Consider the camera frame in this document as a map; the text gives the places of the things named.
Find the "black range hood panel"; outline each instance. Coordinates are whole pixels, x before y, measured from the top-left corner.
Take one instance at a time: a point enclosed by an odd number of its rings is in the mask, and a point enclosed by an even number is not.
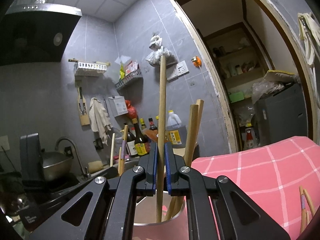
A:
[[[11,6],[0,22],[0,65],[60,62],[81,16],[61,4]]]

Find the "red package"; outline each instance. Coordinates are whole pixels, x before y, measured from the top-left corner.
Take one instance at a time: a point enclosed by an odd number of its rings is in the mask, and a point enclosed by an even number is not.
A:
[[[134,106],[131,105],[131,102],[130,100],[126,100],[125,101],[125,104],[127,105],[127,109],[128,109],[128,113],[127,113],[127,116],[130,118],[130,119],[134,119],[134,118],[137,118],[138,115],[137,115],[137,110]]]

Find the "white bottle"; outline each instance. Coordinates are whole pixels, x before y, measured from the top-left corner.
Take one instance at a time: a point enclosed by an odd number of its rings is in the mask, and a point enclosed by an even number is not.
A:
[[[172,143],[172,148],[184,148],[187,142],[187,128],[173,110],[168,112],[167,137]]]

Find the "pink cloth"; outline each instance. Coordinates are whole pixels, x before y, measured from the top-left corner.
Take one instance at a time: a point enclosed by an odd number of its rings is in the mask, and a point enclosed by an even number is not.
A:
[[[300,233],[299,186],[308,191],[315,208],[320,205],[320,146],[307,137],[295,136],[235,154],[198,158],[192,168],[212,178],[229,177],[291,239],[297,239]]]

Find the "hanging towel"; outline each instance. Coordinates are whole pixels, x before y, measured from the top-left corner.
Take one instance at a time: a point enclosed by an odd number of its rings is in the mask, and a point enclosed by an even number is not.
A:
[[[314,19],[312,19],[310,13],[298,13],[298,23],[299,23],[299,36],[300,40],[304,40],[304,46],[306,48],[306,58],[307,63],[309,66],[313,64],[315,61],[315,50],[313,49],[311,42],[307,36],[307,34],[304,31],[302,19],[305,19],[306,24],[308,25],[312,36],[314,37],[317,44],[314,44],[314,46],[318,45],[320,46],[320,28],[319,25],[315,22]]]
[[[99,132],[102,142],[107,144],[106,130],[110,131],[112,124],[106,109],[97,98],[91,98],[89,118],[92,131]]]

